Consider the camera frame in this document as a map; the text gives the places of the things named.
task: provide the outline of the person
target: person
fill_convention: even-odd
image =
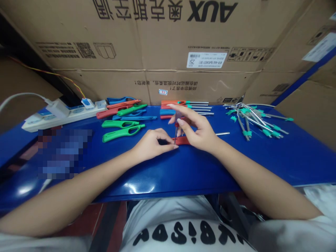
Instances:
[[[215,156],[272,220],[252,227],[248,242],[220,220],[204,196],[142,200],[125,225],[121,251],[335,251],[331,219],[287,182],[218,138],[206,117],[170,106],[185,116],[178,119],[177,135],[183,130],[192,146]],[[158,139],[168,144],[160,145]],[[163,129],[148,130],[131,150],[36,195],[0,220],[0,251],[88,251],[87,237],[45,237],[71,223],[125,171],[176,148]]]

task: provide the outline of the white t-shirt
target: white t-shirt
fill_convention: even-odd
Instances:
[[[247,242],[221,222],[204,196],[140,201],[122,234],[128,251],[336,251],[336,223],[313,220],[269,220],[252,227]],[[0,235],[1,251],[88,251],[87,237],[35,239]]]

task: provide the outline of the forearm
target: forearm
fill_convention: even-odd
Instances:
[[[73,221],[105,188],[140,163],[130,151],[65,180],[28,200],[0,220],[0,232],[45,236]]]
[[[294,187],[224,141],[211,152],[250,200],[273,219],[311,219],[322,213]]]

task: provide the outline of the left hand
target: left hand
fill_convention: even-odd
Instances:
[[[160,145],[158,139],[166,140],[168,144]],[[131,151],[136,155],[136,158],[143,162],[177,148],[178,146],[174,144],[173,139],[168,136],[167,132],[159,128],[148,130]]]

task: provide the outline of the hand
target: hand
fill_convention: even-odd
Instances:
[[[199,115],[194,110],[180,105],[169,104],[169,106],[186,116],[183,120],[177,119],[180,125],[177,130],[178,137],[181,135],[182,129],[187,136],[189,143],[197,149],[210,153],[216,149],[218,146],[217,143],[222,140],[216,136],[205,116]],[[172,124],[174,121],[175,115],[169,120],[168,124]],[[197,130],[194,132],[190,125],[196,127]]]
[[[168,144],[160,145],[158,139],[166,140]],[[178,146],[174,144],[173,139],[168,136],[167,132],[159,128],[148,130],[131,151],[140,159],[140,162],[143,162],[177,148]]]

